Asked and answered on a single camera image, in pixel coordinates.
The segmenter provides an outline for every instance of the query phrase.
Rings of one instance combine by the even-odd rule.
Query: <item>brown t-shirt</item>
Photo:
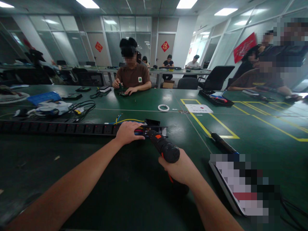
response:
[[[260,73],[260,69],[253,69],[245,72],[241,77],[231,84],[231,87],[252,88],[257,86],[265,86],[270,88],[283,87],[283,80],[277,75],[268,75]]]
[[[141,86],[151,81],[149,69],[140,64],[134,69],[121,67],[116,73],[116,79],[119,79],[125,88]]]

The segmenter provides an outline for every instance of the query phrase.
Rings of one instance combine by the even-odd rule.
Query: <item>red diamond sign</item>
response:
[[[166,42],[163,43],[163,45],[161,45],[161,48],[163,49],[164,52],[166,52],[166,50],[168,50],[169,48],[169,44]]]
[[[96,45],[95,45],[95,48],[96,48],[99,52],[101,52],[102,49],[103,49],[103,46],[100,45],[99,42],[97,42]]]

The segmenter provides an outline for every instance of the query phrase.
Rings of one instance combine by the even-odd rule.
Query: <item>hand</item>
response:
[[[200,175],[200,172],[186,152],[183,149],[179,150],[180,158],[174,164],[166,162],[162,157],[158,158],[158,162],[168,171],[172,178],[189,186],[195,181],[196,176]]]
[[[126,90],[125,94],[127,95],[129,93],[129,95],[131,95],[133,92],[137,92],[138,89],[137,88],[129,88]]]
[[[260,62],[258,61],[258,62],[256,62],[255,64],[253,64],[253,68],[260,68]]]
[[[144,136],[136,136],[134,133],[134,131],[141,125],[143,124],[137,122],[123,122],[116,133],[115,140],[122,146],[129,144],[134,140],[145,140]]]
[[[119,79],[115,79],[113,81],[113,83],[112,83],[113,88],[114,89],[119,89],[119,87],[120,87],[119,83],[121,83],[120,80]]]
[[[303,97],[302,97],[302,96],[299,96],[298,94],[293,94],[293,95],[291,95],[291,97],[294,98],[294,99],[296,99],[296,101],[300,101],[300,100],[303,99]]]

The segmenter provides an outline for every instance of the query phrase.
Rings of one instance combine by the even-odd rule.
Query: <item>screwdriver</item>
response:
[[[159,152],[162,158],[165,159],[165,161],[173,164],[179,160],[179,148],[170,142],[166,137],[154,130],[149,129],[147,129],[147,135],[149,136],[151,142],[154,144],[156,150]],[[189,187],[187,185],[176,181],[170,175],[169,179],[173,184],[173,189],[178,195],[186,195],[189,192]]]
[[[209,129],[207,129],[210,134],[212,139],[216,142],[219,143],[224,147],[224,149],[229,152],[230,154],[239,154],[234,148],[232,148],[223,138],[221,138],[217,133],[211,132]]]

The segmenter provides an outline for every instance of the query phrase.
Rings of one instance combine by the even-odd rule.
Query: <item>cordless drill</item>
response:
[[[179,160],[180,150],[176,145],[167,140],[167,138],[164,137],[162,134],[154,130],[148,130],[147,134],[151,142],[154,144],[155,148],[162,156],[162,158],[165,159],[165,161],[173,164]],[[189,192],[189,187],[187,185],[179,183],[170,175],[169,179],[173,184],[173,189],[175,190],[175,193],[177,193],[178,195],[186,195]]]

